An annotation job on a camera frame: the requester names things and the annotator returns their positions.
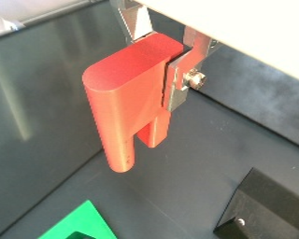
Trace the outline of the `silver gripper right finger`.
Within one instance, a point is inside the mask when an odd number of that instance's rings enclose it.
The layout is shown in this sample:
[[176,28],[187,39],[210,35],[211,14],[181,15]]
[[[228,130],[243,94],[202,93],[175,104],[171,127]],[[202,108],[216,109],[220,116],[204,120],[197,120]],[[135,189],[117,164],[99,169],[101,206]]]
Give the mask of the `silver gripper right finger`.
[[206,76],[197,68],[208,56],[212,39],[187,26],[183,34],[183,45],[188,49],[171,61],[165,69],[163,106],[172,112],[185,101],[188,89],[199,90]]

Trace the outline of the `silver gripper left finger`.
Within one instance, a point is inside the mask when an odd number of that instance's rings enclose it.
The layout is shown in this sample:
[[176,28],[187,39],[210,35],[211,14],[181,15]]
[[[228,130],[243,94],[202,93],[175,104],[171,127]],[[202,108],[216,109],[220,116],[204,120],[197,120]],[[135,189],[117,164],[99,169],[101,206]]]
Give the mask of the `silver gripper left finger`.
[[147,6],[136,0],[109,0],[128,43],[153,32]]

